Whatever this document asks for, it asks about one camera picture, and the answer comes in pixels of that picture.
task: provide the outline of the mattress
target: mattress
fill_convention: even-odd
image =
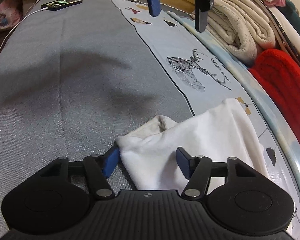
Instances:
[[[194,71],[196,81],[177,70],[195,55],[206,69],[205,76]],[[277,167],[266,150],[264,156],[294,199],[292,236],[300,239],[300,194],[280,145],[249,94],[182,25],[125,0],[83,0],[36,13],[0,54],[0,205],[59,156],[77,161],[104,154],[117,136],[157,114],[181,122],[230,97],[242,103],[265,149],[275,152]],[[109,183],[116,193],[134,188],[121,166]],[[7,230],[0,211],[0,236]]]

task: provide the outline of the pink bag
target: pink bag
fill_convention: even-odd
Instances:
[[[11,29],[22,18],[22,13],[17,9],[18,0],[3,0],[0,3],[0,31]]]

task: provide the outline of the screw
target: screw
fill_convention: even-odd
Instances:
[[[97,190],[96,193],[100,197],[109,197],[112,195],[112,190],[107,189],[107,188],[102,188],[102,189]]]
[[[188,197],[197,197],[197,196],[200,195],[200,191],[197,190],[197,189],[194,189],[194,188],[187,189],[185,191],[185,195],[188,196]]]

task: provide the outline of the red blanket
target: red blanket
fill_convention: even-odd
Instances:
[[[300,143],[300,67],[278,49],[267,49],[249,69],[277,105]]]

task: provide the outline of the gray bedsheet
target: gray bedsheet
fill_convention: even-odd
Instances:
[[[0,54],[0,206],[58,156],[103,154],[157,114],[192,116],[111,0],[30,16]],[[133,186],[118,167],[109,181],[116,192]],[[7,230],[0,210],[0,236]]]

